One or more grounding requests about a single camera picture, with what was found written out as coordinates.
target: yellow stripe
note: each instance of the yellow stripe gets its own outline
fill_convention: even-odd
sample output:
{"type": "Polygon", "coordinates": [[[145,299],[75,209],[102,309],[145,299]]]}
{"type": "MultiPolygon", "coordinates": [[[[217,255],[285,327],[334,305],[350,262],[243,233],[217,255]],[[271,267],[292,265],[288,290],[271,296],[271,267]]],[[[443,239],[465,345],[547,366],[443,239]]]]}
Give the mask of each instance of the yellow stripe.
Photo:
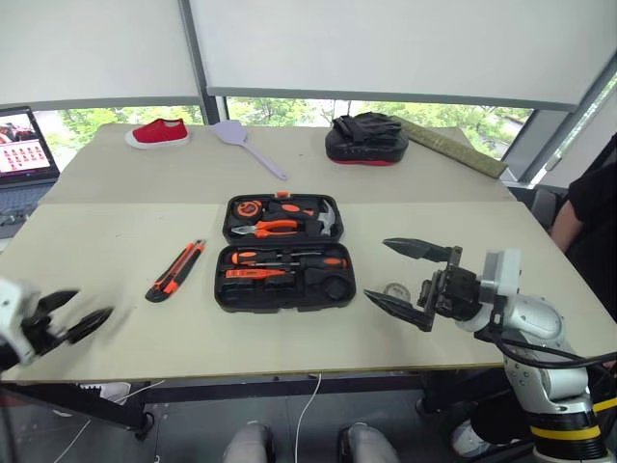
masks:
{"type": "Polygon", "coordinates": [[[617,407],[617,397],[594,404],[594,412],[599,413],[608,408],[617,407]]]}
{"type": "Polygon", "coordinates": [[[585,439],[598,437],[600,435],[600,428],[594,426],[577,431],[553,431],[552,429],[541,429],[531,426],[531,432],[538,437],[544,437],[545,439],[552,439],[555,441],[583,441],[585,439]]]}

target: red shoe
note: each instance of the red shoe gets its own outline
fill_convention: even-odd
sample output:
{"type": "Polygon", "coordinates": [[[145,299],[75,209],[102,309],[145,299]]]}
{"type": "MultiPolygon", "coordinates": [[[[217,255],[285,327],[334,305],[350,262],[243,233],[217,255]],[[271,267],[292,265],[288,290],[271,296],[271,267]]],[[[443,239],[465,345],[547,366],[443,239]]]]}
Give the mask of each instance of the red shoe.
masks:
{"type": "Polygon", "coordinates": [[[143,127],[126,132],[124,140],[131,147],[148,150],[186,145],[189,143],[189,132],[182,119],[174,121],[157,119],[143,127]]]}

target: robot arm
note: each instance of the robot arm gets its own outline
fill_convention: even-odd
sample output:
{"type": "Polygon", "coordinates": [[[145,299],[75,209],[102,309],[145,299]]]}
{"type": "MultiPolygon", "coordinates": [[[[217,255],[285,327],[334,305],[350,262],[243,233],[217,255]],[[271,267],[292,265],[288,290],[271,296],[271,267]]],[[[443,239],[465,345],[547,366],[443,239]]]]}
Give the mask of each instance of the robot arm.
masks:
{"type": "Polygon", "coordinates": [[[109,318],[111,308],[89,313],[69,329],[51,325],[51,312],[77,292],[57,291],[40,298],[32,286],[0,278],[0,371],[29,365],[64,341],[76,343],[109,318]]]}
{"type": "Polygon", "coordinates": [[[438,313],[454,318],[477,338],[494,342],[504,352],[508,380],[527,414],[538,461],[617,461],[604,445],[586,369],[570,368],[563,361],[564,356],[578,358],[566,340],[563,317],[544,298],[519,294],[520,251],[488,253],[483,275],[477,278],[458,266],[459,247],[402,238],[384,243],[414,259],[445,261],[446,268],[423,282],[418,299],[423,311],[405,301],[392,301],[391,296],[364,293],[386,312],[423,331],[431,331],[438,313]]]}

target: gray pants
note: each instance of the gray pants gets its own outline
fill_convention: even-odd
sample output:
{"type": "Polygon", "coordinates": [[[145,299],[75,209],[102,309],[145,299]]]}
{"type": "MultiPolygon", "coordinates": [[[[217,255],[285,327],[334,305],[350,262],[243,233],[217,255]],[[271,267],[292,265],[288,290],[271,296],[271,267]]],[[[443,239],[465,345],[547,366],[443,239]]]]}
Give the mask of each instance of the gray pants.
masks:
{"type": "MultiPolygon", "coordinates": [[[[240,429],[228,445],[223,463],[268,463],[268,431],[251,422],[240,429]]],[[[354,463],[399,463],[396,450],[377,429],[363,423],[349,428],[349,444],[354,463]]]]}

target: spatula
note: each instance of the spatula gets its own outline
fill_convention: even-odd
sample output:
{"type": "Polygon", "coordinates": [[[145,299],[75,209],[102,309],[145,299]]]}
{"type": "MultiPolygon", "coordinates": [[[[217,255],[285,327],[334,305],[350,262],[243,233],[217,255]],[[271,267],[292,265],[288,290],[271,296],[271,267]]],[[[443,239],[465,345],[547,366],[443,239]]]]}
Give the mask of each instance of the spatula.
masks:
{"type": "Polygon", "coordinates": [[[270,172],[281,180],[287,180],[287,175],[270,159],[261,154],[255,148],[247,144],[247,129],[240,121],[221,121],[213,125],[214,133],[217,137],[228,145],[237,145],[251,153],[257,160],[263,164],[270,172]]]}

